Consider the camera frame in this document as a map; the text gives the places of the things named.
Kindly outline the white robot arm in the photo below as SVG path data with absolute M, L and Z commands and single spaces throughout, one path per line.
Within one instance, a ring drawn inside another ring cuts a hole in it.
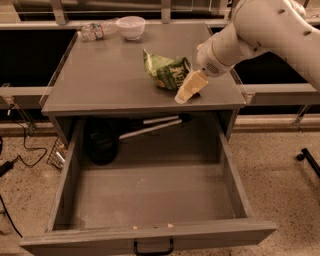
M 240 0 L 231 23 L 197 47 L 199 69 L 187 75 L 175 101 L 186 103 L 210 77 L 265 52 L 280 57 L 320 91 L 320 31 L 304 15 L 294 0 Z

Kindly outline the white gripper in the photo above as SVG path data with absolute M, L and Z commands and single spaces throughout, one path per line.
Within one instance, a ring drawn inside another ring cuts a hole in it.
M 174 98 L 178 104 L 186 103 L 193 95 L 201 91 L 208 84 L 208 76 L 219 77 L 232 69 L 231 66 L 226 66 L 217 59 L 211 39 L 197 46 L 196 61 L 201 71 L 191 71 L 187 75 Z

